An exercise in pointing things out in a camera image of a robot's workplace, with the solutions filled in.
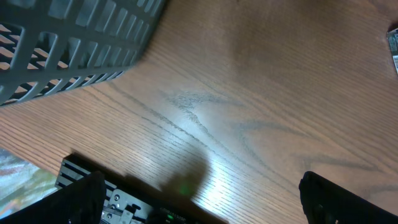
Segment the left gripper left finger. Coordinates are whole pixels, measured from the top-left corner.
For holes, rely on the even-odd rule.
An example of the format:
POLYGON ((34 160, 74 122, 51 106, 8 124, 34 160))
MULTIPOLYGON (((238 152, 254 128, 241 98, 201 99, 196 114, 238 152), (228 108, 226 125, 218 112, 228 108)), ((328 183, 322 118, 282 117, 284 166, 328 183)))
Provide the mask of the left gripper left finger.
POLYGON ((97 171, 1 219, 1 223, 99 224, 105 198, 104 175, 97 171))

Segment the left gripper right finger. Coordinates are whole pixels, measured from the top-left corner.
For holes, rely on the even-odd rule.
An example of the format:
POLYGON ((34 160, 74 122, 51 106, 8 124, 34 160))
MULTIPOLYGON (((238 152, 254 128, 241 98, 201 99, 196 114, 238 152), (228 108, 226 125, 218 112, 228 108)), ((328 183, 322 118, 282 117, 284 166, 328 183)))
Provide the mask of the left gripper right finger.
POLYGON ((300 201, 310 224, 397 223, 394 215, 312 172, 299 183, 300 201))

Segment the dark green round-label box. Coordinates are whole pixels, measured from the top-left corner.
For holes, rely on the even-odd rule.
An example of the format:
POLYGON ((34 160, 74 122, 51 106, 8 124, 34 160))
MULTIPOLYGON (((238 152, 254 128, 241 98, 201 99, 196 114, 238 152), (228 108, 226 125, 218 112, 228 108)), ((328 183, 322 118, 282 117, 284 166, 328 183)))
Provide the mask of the dark green round-label box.
POLYGON ((392 59, 394 62, 394 67, 396 70, 396 73, 398 73, 398 64, 397 64, 397 59, 398 59, 398 55, 397 55, 397 28, 392 29, 391 31, 389 31, 387 33, 387 41, 389 44, 389 49, 391 51, 391 55, 392 55, 392 59))

